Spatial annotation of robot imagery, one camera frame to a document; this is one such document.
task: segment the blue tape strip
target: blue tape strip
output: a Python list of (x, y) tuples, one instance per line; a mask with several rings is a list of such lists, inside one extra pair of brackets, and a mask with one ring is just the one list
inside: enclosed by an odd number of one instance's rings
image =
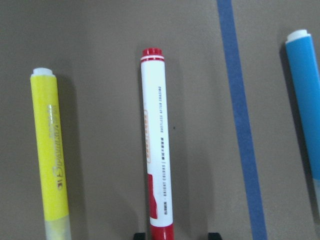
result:
[(253, 240), (267, 240), (254, 144), (231, 0), (217, 0), (234, 123), (238, 139)]

